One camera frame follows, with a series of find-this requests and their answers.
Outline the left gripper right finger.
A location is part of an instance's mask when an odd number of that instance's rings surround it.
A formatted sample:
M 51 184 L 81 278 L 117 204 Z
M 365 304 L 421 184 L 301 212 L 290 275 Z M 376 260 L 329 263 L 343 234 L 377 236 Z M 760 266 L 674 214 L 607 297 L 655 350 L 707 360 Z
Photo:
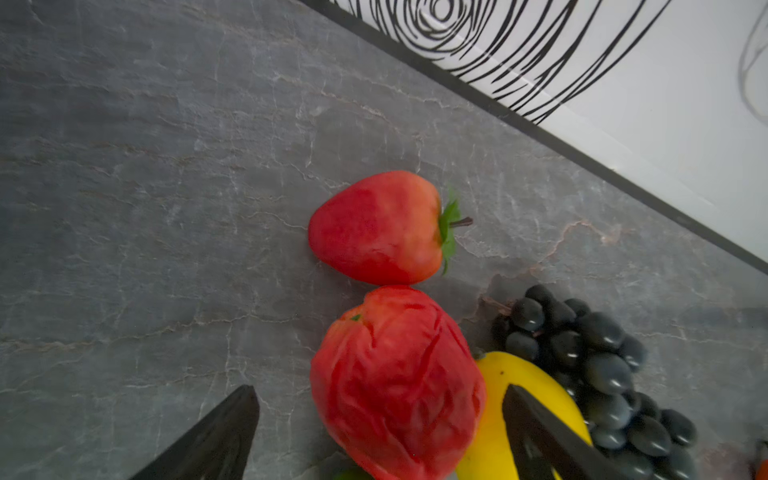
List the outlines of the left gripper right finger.
M 520 479 L 624 479 L 526 389 L 510 385 L 502 402 L 506 436 Z

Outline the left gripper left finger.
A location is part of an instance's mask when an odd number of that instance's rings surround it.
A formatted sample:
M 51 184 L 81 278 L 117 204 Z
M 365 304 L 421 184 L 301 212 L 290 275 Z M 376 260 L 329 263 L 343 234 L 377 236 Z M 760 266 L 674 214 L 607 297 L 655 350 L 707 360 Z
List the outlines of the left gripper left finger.
M 259 417 L 255 388 L 241 385 L 131 480 L 240 480 Z

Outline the red apple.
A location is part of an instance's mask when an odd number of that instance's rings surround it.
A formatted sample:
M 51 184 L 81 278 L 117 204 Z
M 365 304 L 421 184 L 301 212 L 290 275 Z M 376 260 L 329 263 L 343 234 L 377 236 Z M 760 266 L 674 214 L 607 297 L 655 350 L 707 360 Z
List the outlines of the red apple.
M 408 286 L 334 321 L 310 368 L 331 437 L 375 479 L 444 479 L 470 446 L 486 387 L 457 323 Z

